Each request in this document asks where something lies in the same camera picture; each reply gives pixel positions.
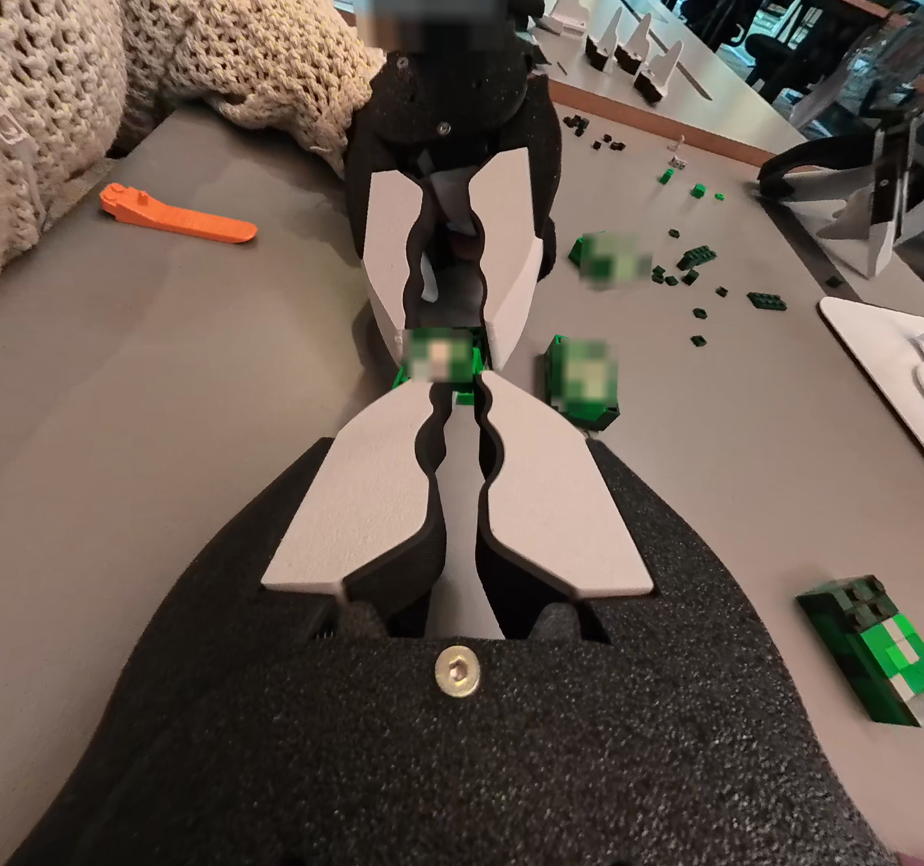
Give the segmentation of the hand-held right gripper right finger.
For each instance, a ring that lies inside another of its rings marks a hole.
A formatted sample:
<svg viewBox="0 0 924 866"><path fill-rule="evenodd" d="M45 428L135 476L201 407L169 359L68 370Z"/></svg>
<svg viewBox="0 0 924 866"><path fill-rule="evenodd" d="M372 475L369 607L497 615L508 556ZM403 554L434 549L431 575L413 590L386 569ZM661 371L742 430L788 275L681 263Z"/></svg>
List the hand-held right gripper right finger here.
<svg viewBox="0 0 924 866"><path fill-rule="evenodd" d="M476 570L504 639L547 606L647 597L655 583L589 441L500 374L476 380Z"/></svg>

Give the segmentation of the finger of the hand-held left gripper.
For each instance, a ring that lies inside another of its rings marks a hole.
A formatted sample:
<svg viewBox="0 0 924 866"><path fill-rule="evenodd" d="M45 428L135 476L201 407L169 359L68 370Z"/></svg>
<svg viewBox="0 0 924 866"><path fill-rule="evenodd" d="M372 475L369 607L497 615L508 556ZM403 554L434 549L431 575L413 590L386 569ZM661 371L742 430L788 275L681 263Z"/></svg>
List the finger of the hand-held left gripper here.
<svg viewBox="0 0 924 866"><path fill-rule="evenodd" d="M470 179L468 197L483 238L480 320L491 368L502 370L526 325L542 258L527 148L493 156Z"/></svg>
<svg viewBox="0 0 924 866"><path fill-rule="evenodd" d="M372 175L362 270L376 326L397 365L420 320L424 205L421 186L399 171Z"/></svg>

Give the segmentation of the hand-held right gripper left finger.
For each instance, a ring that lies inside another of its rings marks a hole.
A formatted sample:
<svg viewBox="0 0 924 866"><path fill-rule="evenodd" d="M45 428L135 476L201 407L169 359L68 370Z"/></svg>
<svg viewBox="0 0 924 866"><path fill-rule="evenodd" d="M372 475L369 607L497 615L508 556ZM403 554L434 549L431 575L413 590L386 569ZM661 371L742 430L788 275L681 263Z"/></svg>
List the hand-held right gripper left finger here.
<svg viewBox="0 0 924 866"><path fill-rule="evenodd" d="M443 384L408 381L362 410L322 457L261 585L365 603L393 636L422 638L445 570L445 424Z"/></svg>

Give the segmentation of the green lego foot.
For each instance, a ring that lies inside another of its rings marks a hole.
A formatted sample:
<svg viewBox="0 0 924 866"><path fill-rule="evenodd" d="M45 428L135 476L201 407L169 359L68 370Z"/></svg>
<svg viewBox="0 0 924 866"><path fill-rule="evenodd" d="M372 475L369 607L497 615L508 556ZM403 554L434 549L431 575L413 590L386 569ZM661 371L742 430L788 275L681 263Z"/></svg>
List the green lego foot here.
<svg viewBox="0 0 924 866"><path fill-rule="evenodd" d="M568 259L587 287L610 290L650 280L653 257L643 251L636 235L596 232L577 239Z"/></svg>
<svg viewBox="0 0 924 866"><path fill-rule="evenodd" d="M618 360L606 341L555 335L542 378L545 403L581 430L602 432L620 415Z"/></svg>
<svg viewBox="0 0 924 866"><path fill-rule="evenodd" d="M487 337L476 327L419 327L404 334L402 358L391 388L410 382L446 385L480 375L491 364Z"/></svg>

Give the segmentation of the person's left forearm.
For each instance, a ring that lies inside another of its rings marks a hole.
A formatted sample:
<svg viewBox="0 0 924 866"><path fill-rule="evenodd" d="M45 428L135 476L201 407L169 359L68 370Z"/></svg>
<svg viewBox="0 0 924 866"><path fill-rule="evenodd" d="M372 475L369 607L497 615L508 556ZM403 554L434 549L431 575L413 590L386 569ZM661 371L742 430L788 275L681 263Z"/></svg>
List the person's left forearm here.
<svg viewBox="0 0 924 866"><path fill-rule="evenodd" d="M244 129L275 129L344 174L353 116L385 53L334 0L121 0L127 150L178 103L201 100Z"/></svg>

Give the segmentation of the scattered small green lego bricks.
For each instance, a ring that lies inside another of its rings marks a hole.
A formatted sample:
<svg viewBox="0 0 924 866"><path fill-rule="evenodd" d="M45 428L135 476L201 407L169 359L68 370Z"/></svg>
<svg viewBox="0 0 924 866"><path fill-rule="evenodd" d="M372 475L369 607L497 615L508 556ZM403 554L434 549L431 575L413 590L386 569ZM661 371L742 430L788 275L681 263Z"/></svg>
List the scattered small green lego bricks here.
<svg viewBox="0 0 924 866"><path fill-rule="evenodd" d="M573 115L563 118L562 123L567 130L571 130L574 133L576 138L586 134L586 131L590 126L590 119L583 116ZM626 144L623 142L615 141L614 138L607 132L603 133L599 138L592 139L592 141L593 143L590 143L590 140L588 140L588 144L590 144L590 149L594 152L603 151L605 149L606 151L616 151L617 153L623 153L628 149ZM652 179L653 183L657 182L658 190L663 190L668 187L668 184L676 179L676 175L682 172L682 170L677 171L671 169L669 165L667 165L663 172L660 169L657 172L660 175L656 178L650 179ZM626 196L623 196L621 187L619 187L618 184L613 185L615 181L615 179L610 178L606 179L606 181L601 179L600 182L596 183L597 186L600 186L601 188L606 187L610 190L603 196L607 200L605 203L606 210L612 210L611 206L615 208L618 205L618 208L616 208L618 211L623 209L627 212L619 219L618 224L620 227L623 227L623 225L632 225L635 227L640 222L645 223L648 219L644 218L644 215L639 217L635 214L636 212L641 214L644 211L642 207L643 203L636 202L635 199L632 199L631 197L627 198ZM703 197L706 196L708 192L709 190L707 189L706 184L697 183L692 186L690 190L685 190L684 196L688 196L691 201L701 202L703 201ZM636 235L639 239L643 251L650 253L653 257L653 249L647 242L647 238L645 241L641 240L641 231L639 231L637 227L631 232L626 231L625 228L622 230L604 228L599 232L605 231ZM576 238L575 242L578 238L588 233L581 232L581 234ZM673 271L667 271L663 265L653 265L653 273L650 279L653 283L656 284L693 285L699 277L699 270L701 270L702 266L712 262L717 258L718 254L713 248L710 247L709 244L699 244L695 247L685 249L679 259L673 263L673 269L676 270L677 274L675 274ZM747 298L748 302L757 310L787 310L785 301L778 294L750 291L745 294L745 297Z"/></svg>

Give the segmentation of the green pixelated lego block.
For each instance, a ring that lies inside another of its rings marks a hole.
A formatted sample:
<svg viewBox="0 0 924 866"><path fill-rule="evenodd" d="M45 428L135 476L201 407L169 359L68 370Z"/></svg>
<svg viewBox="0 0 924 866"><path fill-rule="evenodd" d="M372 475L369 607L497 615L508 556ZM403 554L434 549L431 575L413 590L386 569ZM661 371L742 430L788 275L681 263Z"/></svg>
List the green pixelated lego block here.
<svg viewBox="0 0 924 866"><path fill-rule="evenodd" d="M923 726L923 641L873 575L834 580L795 598L869 718Z"/></svg>

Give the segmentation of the orange brick separator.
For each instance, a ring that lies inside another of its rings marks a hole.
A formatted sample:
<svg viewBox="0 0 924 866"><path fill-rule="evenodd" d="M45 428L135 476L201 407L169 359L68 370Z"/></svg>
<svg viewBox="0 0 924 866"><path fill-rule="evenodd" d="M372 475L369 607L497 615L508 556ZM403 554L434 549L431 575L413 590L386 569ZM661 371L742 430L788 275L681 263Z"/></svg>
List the orange brick separator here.
<svg viewBox="0 0 924 866"><path fill-rule="evenodd" d="M99 198L102 210L122 224L232 245L247 243L258 234L254 224L165 204L119 183L105 186Z"/></svg>

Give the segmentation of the black office chair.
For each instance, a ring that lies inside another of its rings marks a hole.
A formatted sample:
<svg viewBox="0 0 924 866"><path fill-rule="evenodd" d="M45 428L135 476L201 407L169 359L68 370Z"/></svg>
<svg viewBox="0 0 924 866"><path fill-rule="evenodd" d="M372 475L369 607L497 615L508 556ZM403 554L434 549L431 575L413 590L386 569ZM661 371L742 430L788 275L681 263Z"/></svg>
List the black office chair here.
<svg viewBox="0 0 924 866"><path fill-rule="evenodd" d="M802 87L801 61L787 43L768 34L752 33L745 38L744 47L754 59L745 84L754 88L760 83L758 94L768 104L774 103L784 90Z"/></svg>

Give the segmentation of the white book stand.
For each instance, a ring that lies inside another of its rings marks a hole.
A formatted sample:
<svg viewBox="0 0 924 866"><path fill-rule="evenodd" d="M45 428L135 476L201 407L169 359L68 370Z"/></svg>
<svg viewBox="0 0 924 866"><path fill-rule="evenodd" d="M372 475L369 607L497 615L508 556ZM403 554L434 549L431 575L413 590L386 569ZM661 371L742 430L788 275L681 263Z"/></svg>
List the white book stand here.
<svg viewBox="0 0 924 866"><path fill-rule="evenodd" d="M837 297L818 311L907 432L923 445L923 317Z"/></svg>

